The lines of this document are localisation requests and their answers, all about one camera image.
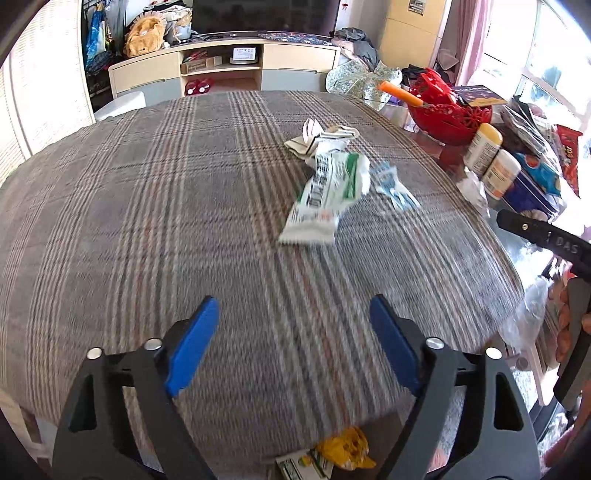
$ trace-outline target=yellow plastic bag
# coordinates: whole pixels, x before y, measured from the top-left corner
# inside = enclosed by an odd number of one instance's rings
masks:
[[[350,427],[340,435],[320,442],[316,449],[343,470],[375,467],[375,462],[368,457],[368,440],[357,427]]]

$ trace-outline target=drawer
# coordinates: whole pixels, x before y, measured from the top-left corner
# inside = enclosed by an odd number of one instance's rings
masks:
[[[308,70],[263,70],[261,90],[326,91],[326,74]]]
[[[183,96],[183,85],[180,78],[169,80],[158,80],[152,83],[146,83],[133,87],[124,92],[119,92],[119,96],[129,92],[143,92],[146,99],[146,106],[156,105],[156,103],[175,100]]]
[[[115,91],[121,93],[144,83],[180,77],[180,63],[179,52],[172,52],[114,68]]]
[[[263,70],[311,70],[328,73],[333,69],[336,51],[304,45],[267,44],[263,47]]]

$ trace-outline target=plaid tablecloth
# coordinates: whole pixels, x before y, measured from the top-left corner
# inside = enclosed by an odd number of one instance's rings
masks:
[[[283,142],[308,117],[357,128],[350,149],[398,166],[423,209],[397,213],[372,189],[334,245],[277,244],[313,173]],[[467,351],[521,294],[433,161],[360,101],[325,93],[205,95],[83,128],[18,167],[0,212],[0,388],[57,423],[90,347],[135,349],[215,296],[219,328],[177,404],[205,458],[226,466],[395,408],[374,294]]]

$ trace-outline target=tv stand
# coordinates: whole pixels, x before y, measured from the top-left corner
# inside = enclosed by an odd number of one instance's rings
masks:
[[[229,34],[232,36],[207,41],[198,39],[112,65],[109,77],[113,98],[129,92],[143,92],[146,104],[154,105],[183,97],[188,81],[205,78],[212,78],[214,84],[204,95],[236,90],[326,91],[326,74],[339,62],[340,48],[332,45],[265,40],[258,37],[258,32]],[[234,34],[249,36],[237,37]],[[228,52],[235,47],[256,47],[258,62],[230,64]],[[211,69],[181,74],[183,60],[203,50],[210,56],[226,52],[222,54],[224,63]]]

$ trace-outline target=pill bottle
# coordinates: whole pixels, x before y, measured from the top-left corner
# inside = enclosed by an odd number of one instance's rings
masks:
[[[491,124],[482,124],[464,155],[464,165],[481,178],[502,143],[503,136],[495,127]]]
[[[484,189],[495,200],[500,200],[520,171],[521,165],[515,157],[507,150],[500,150],[482,177]]]

